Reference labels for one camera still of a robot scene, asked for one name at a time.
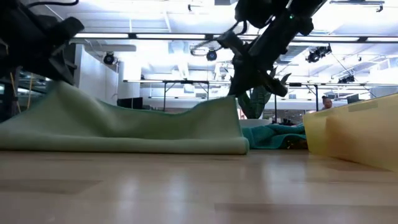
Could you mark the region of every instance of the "ceiling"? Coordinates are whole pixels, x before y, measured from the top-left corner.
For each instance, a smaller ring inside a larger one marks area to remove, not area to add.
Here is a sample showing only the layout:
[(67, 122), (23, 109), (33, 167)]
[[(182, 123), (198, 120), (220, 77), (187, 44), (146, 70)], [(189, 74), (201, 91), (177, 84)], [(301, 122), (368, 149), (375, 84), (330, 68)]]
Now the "ceiling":
[[(398, 34), (398, 1), (384, 0), (379, 6), (339, 5), (327, 2), (313, 17), (316, 35), (390, 35)], [(234, 23), (234, 4), (218, 6), (218, 0), (81, 0), (73, 7), (40, 6), (37, 11), (64, 19), (76, 17), (85, 25), (85, 32), (153, 32), (220, 34)], [(259, 31), (249, 26), (248, 34)], [(198, 42), (185, 41), (185, 48)], [(215, 62), (205, 57), (194, 57), (188, 50), (184, 54), (170, 53), (168, 40), (97, 40), (92, 45), (135, 45), (136, 52), (124, 54), (122, 60), (130, 60), (129, 54), (139, 57), (144, 75), (161, 74), (163, 78), (178, 70), (182, 64), (189, 71), (209, 72), (219, 68), (221, 62), (232, 59), (230, 50), (220, 50)], [(337, 82), (346, 75), (346, 68), (354, 73), (359, 82), (388, 83), (389, 77), (377, 77), (377, 71), (392, 67), (380, 67), (398, 55), (394, 44), (332, 44), (333, 55), (317, 63), (308, 63), (305, 57), (314, 46), (293, 44), (287, 55), (280, 59), (288, 64), (278, 65), (279, 75), (292, 73), (291, 82)]]

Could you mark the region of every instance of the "security camera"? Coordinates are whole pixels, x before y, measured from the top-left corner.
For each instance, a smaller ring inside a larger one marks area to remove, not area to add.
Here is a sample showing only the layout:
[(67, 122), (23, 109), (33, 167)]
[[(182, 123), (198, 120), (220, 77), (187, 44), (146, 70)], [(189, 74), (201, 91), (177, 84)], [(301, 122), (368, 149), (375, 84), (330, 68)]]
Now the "security camera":
[(114, 65), (118, 62), (118, 59), (114, 56), (114, 52), (107, 52), (104, 57), (104, 63), (106, 65)]
[(210, 49), (206, 55), (207, 61), (212, 62), (217, 59), (217, 53), (214, 49)]

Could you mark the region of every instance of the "yellow container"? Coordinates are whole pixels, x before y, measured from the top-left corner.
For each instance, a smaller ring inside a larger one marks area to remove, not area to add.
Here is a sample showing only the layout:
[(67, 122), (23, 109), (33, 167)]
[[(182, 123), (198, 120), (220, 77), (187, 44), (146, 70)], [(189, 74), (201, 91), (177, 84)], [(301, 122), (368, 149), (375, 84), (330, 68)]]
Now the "yellow container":
[(310, 152), (398, 172), (398, 94), (304, 116)]

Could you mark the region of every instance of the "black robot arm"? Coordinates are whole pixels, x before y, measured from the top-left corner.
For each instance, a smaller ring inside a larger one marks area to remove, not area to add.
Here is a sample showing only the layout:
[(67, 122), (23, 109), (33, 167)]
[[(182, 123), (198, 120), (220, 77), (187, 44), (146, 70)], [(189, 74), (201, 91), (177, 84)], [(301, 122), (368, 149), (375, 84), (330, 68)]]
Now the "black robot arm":
[(0, 39), (8, 52), (0, 57), (0, 76), (22, 66), (24, 70), (73, 84), (63, 57), (65, 44), (84, 29), (73, 17), (62, 22), (51, 16), (36, 16), (18, 0), (2, 0)]
[(234, 53), (234, 78), (228, 95), (239, 96), (263, 85), (267, 91), (285, 96), (287, 88), (277, 78), (267, 74), (274, 62), (298, 34), (309, 35), (313, 30), (311, 17), (326, 0), (239, 0), (235, 9), (238, 22), (248, 21), (254, 27), (267, 29), (250, 44), (244, 43), (231, 29), (217, 39)]

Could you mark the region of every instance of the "light green towel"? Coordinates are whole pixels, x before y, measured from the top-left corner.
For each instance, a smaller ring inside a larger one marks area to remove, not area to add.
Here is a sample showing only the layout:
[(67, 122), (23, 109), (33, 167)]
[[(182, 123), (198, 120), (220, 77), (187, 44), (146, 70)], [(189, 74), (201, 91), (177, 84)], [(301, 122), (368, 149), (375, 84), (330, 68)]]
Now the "light green towel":
[(245, 154), (249, 144), (234, 98), (166, 114), (108, 105), (59, 83), (30, 110), (0, 124), (0, 149)]

